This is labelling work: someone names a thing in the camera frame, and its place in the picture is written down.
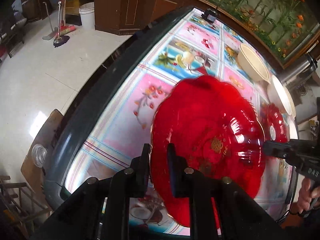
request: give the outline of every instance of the floral wall mural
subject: floral wall mural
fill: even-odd
[[[285,63],[319,24],[304,0],[207,0],[243,22]]]

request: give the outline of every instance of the small red dish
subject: small red dish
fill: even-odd
[[[152,126],[151,179],[168,213],[190,226],[188,199],[172,196],[166,149],[206,176],[231,177],[249,196],[259,190],[265,168],[264,133],[251,103],[229,83],[212,76],[180,81],[158,107]]]
[[[265,106],[262,113],[262,126],[266,140],[287,142],[285,123],[279,108],[272,103]]]

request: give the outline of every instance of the trash can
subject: trash can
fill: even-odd
[[[79,7],[81,23],[84,29],[94,29],[94,2],[89,2]]]

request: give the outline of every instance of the silver rivet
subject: silver rivet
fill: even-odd
[[[97,181],[98,181],[98,179],[95,178],[95,177],[90,177],[90,178],[88,178],[88,179],[86,180],[86,182],[87,182],[88,184],[94,184],[94,183],[96,183]]]
[[[132,169],[132,168],[126,168],[126,169],[124,170],[124,174],[129,175],[129,174],[132,174],[132,173],[133,173],[133,169]]]
[[[225,184],[230,184],[232,182],[232,179],[229,178],[229,177],[223,177],[222,178],[222,181],[225,183]]]
[[[186,174],[192,174],[192,173],[195,172],[195,170],[193,168],[187,167],[187,168],[184,169],[184,172]]]

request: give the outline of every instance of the tiled floor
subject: tiled floor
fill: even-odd
[[[51,19],[56,25],[57,12]],[[64,114],[96,68],[129,37],[78,27],[54,48],[53,39],[42,39],[50,33],[48,19],[25,31],[24,45],[0,64],[0,174],[12,182],[24,181],[20,167],[33,141],[30,128],[40,128],[55,108]]]

